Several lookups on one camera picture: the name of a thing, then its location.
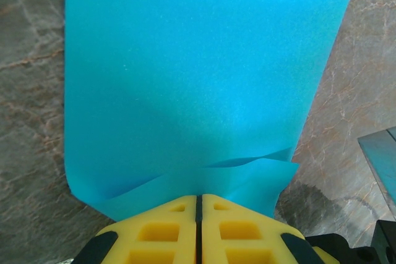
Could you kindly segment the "turquoise cloth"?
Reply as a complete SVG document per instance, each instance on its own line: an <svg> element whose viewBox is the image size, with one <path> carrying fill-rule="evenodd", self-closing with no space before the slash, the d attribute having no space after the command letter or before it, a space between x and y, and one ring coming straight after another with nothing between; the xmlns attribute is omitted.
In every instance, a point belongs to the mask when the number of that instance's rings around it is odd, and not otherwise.
<svg viewBox="0 0 396 264"><path fill-rule="evenodd" d="M272 216L349 0L65 0L64 165L113 220L214 194Z"/></svg>

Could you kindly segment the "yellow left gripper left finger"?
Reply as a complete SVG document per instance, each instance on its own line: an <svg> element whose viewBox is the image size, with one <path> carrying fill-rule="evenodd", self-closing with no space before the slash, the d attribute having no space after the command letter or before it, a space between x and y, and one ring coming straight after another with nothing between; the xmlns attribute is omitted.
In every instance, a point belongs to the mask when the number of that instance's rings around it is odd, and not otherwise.
<svg viewBox="0 0 396 264"><path fill-rule="evenodd" d="M75 264L197 264L196 201L183 196L106 226Z"/></svg>

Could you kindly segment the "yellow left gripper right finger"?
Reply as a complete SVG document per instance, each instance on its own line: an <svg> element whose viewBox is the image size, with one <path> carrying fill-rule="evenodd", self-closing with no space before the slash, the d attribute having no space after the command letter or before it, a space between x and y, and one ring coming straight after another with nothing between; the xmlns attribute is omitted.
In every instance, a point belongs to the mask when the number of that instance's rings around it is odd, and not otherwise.
<svg viewBox="0 0 396 264"><path fill-rule="evenodd" d="M339 264L300 231L216 195L202 196L202 264Z"/></svg>

